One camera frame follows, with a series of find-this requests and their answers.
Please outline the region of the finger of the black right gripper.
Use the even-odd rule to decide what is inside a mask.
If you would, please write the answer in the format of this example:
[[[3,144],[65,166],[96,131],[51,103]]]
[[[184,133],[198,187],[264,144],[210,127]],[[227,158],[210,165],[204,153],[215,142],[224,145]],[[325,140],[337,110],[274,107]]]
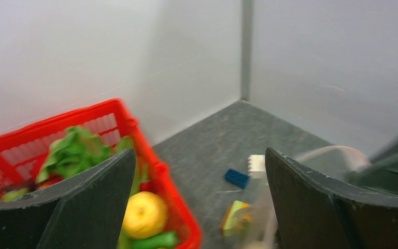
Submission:
[[[349,173],[349,183],[398,195],[398,141],[370,160],[371,165],[359,172]]]

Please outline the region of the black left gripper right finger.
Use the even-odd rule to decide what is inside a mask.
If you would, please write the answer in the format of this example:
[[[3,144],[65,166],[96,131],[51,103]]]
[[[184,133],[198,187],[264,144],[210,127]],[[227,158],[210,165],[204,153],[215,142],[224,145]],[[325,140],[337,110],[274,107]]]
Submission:
[[[398,248],[398,196],[354,186],[267,148],[284,248]]]

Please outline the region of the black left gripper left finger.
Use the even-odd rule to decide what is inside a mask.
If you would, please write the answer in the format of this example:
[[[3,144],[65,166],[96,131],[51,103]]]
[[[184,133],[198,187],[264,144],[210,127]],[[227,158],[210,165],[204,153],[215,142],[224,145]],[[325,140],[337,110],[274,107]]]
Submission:
[[[0,248],[116,248],[136,166],[131,149],[45,189],[0,201]]]

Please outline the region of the yellow lemon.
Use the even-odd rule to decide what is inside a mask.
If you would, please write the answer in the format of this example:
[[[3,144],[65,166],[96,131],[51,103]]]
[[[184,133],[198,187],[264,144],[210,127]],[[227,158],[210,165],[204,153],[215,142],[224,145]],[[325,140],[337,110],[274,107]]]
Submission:
[[[168,207],[158,195],[141,191],[129,198],[122,228],[135,240],[147,239],[162,232],[168,221]]]

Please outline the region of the clear zip top bag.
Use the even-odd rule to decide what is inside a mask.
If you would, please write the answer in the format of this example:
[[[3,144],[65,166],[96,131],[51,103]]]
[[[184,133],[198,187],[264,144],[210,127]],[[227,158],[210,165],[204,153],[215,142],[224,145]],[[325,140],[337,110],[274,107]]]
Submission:
[[[370,166],[357,149],[330,145],[292,159],[272,148],[265,152],[266,174],[258,178],[251,203],[252,222],[233,234],[236,248],[363,248],[346,206],[348,184],[305,165],[338,151],[344,173]]]

